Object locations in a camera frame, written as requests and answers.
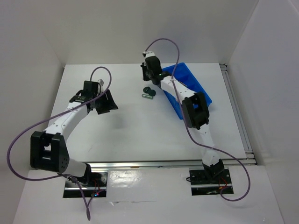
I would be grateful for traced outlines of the green lip balm tube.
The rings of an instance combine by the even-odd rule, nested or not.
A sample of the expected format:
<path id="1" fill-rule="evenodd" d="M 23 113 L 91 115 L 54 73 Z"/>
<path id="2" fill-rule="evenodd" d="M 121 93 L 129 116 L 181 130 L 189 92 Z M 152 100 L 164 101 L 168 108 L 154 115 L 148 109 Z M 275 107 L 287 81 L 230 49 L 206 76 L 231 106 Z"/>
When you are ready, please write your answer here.
<path id="1" fill-rule="evenodd" d="M 146 99 L 153 99 L 153 96 L 148 95 L 148 94 L 142 94 L 142 97 L 146 98 Z"/>

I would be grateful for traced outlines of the dark green round puff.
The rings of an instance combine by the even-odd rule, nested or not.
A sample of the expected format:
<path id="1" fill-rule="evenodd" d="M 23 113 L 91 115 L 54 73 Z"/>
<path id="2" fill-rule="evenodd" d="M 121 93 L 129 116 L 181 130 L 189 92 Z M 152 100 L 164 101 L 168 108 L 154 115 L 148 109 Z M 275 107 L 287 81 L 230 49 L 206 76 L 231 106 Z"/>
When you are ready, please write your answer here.
<path id="1" fill-rule="evenodd" d="M 156 91 L 153 90 L 153 89 L 150 89 L 150 90 L 148 91 L 148 94 L 149 94 L 150 96 L 154 97 L 154 96 L 156 95 Z"/>

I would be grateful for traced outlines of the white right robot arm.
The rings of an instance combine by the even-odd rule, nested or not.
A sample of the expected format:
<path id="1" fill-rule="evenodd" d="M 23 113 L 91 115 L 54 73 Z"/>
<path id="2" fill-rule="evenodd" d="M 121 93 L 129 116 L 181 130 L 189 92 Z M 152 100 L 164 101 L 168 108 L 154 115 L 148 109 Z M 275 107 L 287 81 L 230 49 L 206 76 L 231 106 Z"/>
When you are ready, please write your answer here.
<path id="1" fill-rule="evenodd" d="M 195 130 L 203 144 L 209 147 L 202 151 L 204 178 L 209 183 L 216 182 L 224 171 L 224 165 L 213 150 L 214 143 L 209 131 L 208 106 L 212 100 L 185 63 L 163 69 L 152 51 L 145 51 L 142 55 L 143 80 L 151 81 L 165 92 L 179 118 L 185 119 L 187 127 Z"/>

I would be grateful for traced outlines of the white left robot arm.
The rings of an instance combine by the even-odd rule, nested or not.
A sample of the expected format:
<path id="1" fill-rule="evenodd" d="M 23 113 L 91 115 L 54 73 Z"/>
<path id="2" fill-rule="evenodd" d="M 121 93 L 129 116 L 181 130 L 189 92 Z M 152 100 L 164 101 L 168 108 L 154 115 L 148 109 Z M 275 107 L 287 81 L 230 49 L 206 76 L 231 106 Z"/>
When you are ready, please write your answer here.
<path id="1" fill-rule="evenodd" d="M 33 132 L 30 138 L 32 168 L 74 176 L 81 186 L 92 182 L 91 166 L 71 159 L 66 142 L 90 111 L 96 110 L 98 114 L 104 114 L 118 109 L 110 90 L 105 90 L 103 85 L 103 80 L 84 81 L 83 89 L 70 99 L 65 114 L 42 132 Z"/>

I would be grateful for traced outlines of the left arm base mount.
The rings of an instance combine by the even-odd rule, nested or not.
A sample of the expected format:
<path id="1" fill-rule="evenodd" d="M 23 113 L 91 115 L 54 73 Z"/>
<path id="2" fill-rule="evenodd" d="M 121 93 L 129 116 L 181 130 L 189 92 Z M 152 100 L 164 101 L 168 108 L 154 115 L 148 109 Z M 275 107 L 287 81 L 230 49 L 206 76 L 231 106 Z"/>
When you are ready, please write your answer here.
<path id="1" fill-rule="evenodd" d="M 98 171 L 92 175 L 92 180 L 85 184 L 80 184 L 86 198 L 107 196 L 107 176 L 108 171 Z M 63 198 L 81 198 L 78 185 L 71 180 L 65 181 Z"/>

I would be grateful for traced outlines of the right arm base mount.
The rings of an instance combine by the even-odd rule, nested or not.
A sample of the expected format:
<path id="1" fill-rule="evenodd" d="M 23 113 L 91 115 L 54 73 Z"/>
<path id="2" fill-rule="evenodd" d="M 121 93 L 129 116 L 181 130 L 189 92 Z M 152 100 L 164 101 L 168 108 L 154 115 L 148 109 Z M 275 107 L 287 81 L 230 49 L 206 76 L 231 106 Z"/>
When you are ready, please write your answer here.
<path id="1" fill-rule="evenodd" d="M 186 181 L 191 184 L 193 196 L 219 195 L 221 190 L 223 190 L 223 194 L 234 193 L 228 169 L 214 179 L 208 179 L 203 169 L 189 170 L 189 177 L 186 178 Z"/>

